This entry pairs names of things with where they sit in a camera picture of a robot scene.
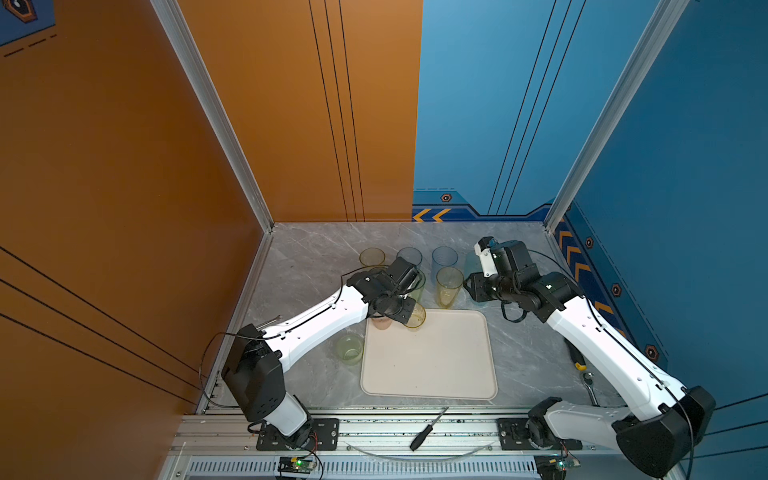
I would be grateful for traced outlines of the yellow short glass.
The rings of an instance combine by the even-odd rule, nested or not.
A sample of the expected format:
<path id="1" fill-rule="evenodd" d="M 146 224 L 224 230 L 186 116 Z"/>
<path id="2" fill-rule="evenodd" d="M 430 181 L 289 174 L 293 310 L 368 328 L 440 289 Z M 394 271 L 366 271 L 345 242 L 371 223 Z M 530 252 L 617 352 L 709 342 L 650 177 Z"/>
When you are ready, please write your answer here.
<path id="1" fill-rule="evenodd" d="M 405 327 L 409 329 L 418 329 L 425 323 L 425 321 L 426 310 L 420 303 L 416 302 L 410 317 L 405 323 Z"/>

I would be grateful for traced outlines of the pink short glass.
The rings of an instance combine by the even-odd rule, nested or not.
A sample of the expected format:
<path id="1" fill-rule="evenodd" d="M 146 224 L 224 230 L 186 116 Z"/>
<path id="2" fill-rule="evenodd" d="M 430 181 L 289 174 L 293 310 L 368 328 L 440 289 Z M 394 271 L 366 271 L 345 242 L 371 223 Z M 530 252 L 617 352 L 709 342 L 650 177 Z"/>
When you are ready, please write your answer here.
<path id="1" fill-rule="evenodd" d="M 393 320 L 388 317 L 371 317 L 370 321 L 371 325 L 378 330 L 386 330 L 393 323 Z"/>

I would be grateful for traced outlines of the teal tall glass back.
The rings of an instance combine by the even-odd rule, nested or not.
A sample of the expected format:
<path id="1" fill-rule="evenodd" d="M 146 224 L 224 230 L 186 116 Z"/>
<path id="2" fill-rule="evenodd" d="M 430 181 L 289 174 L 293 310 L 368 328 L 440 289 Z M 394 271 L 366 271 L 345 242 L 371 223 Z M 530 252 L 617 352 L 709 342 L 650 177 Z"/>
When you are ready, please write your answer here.
<path id="1" fill-rule="evenodd" d="M 464 260 L 463 274 L 465 278 L 468 278 L 473 273 L 482 273 L 482 265 L 474 251 L 469 251 Z"/>

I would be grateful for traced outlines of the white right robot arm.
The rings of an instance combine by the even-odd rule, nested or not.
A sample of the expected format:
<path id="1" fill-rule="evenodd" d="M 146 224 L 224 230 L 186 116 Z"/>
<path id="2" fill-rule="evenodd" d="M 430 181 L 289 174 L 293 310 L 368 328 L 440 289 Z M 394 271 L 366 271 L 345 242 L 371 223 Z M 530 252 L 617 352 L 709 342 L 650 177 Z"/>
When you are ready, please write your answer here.
<path id="1" fill-rule="evenodd" d="M 598 313 L 569 275 L 541 274 L 523 242 L 486 236 L 474 252 L 481 269 L 464 282 L 474 301 L 515 304 L 523 315 L 534 315 L 583 354 L 625 402 L 610 409 L 549 397 L 528 412 L 533 445 L 549 449 L 579 440 L 611 448 L 657 479 L 693 459 L 716 407 L 706 389 L 685 386 L 649 360 Z"/>

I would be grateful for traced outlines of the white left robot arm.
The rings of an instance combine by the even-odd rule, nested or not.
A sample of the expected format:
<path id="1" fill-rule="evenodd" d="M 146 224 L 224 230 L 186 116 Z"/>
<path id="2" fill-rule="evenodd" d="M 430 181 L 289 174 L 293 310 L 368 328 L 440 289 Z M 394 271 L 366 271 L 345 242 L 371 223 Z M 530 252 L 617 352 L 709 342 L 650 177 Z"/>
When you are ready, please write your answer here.
<path id="1" fill-rule="evenodd" d="M 421 277 L 403 258 L 360 268 L 342 275 L 335 293 L 303 313 L 268 327 L 241 328 L 221 376 L 246 420 L 274 427 L 291 448 L 307 446 L 315 436 L 313 419 L 286 390 L 285 372 L 337 332 L 368 318 L 416 327 L 419 303 L 410 293 Z"/>

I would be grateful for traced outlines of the green short glass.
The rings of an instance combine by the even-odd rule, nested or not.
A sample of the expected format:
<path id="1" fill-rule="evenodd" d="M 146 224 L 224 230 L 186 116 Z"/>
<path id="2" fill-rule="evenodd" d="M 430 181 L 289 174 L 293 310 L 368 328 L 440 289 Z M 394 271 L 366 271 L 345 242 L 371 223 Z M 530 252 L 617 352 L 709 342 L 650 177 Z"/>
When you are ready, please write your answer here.
<path id="1" fill-rule="evenodd" d="M 338 359 L 345 365 L 354 366 L 361 362 L 364 352 L 364 340 L 356 334 L 339 338 L 335 344 Z"/>

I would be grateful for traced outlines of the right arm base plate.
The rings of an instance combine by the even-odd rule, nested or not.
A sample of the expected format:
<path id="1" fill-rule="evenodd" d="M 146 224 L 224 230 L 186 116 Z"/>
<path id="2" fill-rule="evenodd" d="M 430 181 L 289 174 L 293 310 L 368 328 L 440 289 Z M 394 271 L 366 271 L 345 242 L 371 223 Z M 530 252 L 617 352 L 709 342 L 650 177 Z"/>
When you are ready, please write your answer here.
<path id="1" fill-rule="evenodd" d="M 542 432 L 529 418 L 500 418 L 496 420 L 499 441 L 503 450 L 582 450 L 583 443 L 574 439 L 559 439 Z"/>

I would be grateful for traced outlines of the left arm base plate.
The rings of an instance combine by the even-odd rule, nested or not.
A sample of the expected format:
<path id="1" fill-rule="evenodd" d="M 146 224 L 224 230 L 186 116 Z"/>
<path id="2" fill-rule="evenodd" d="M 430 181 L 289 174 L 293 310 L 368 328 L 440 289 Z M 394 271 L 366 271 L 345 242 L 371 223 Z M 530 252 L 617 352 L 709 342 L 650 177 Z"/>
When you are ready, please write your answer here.
<path id="1" fill-rule="evenodd" d="M 274 425 L 262 421 L 257 433 L 256 449 L 258 451 L 335 451 L 338 438 L 338 418 L 310 419 L 290 436 L 284 436 Z"/>

